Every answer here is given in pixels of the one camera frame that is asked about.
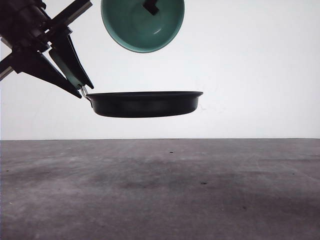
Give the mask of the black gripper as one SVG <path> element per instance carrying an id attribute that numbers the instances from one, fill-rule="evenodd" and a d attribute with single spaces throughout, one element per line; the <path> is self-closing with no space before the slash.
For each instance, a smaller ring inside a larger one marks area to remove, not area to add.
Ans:
<path id="1" fill-rule="evenodd" d="M 67 27 L 92 6 L 90 0 L 74 0 L 57 16 L 46 13 L 42 0 L 2 0 L 0 2 L 0 40 L 15 51 L 14 70 L 51 83 L 82 98 L 78 90 L 87 85 L 94 88 L 74 48 L 70 35 L 56 41 L 56 64 L 66 78 L 42 54 L 56 32 Z"/>

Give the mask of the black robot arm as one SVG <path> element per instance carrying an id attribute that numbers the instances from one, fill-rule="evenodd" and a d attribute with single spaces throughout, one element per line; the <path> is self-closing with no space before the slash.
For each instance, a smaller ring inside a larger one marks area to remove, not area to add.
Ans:
<path id="1" fill-rule="evenodd" d="M 93 89 L 69 28 L 91 6 L 89 0 L 75 0 L 51 18 L 42 0 L 2 0 L 0 37 L 11 53 L 0 62 L 0 78 L 26 73 L 78 98 L 86 87 Z"/>

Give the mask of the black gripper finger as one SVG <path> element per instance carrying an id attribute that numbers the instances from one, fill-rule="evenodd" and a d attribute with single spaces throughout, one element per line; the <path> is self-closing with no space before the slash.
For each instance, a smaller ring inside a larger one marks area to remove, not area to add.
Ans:
<path id="1" fill-rule="evenodd" d="M 159 12 L 157 7 L 157 0 L 145 0 L 143 3 L 143 7 L 151 14 L 156 15 Z"/>

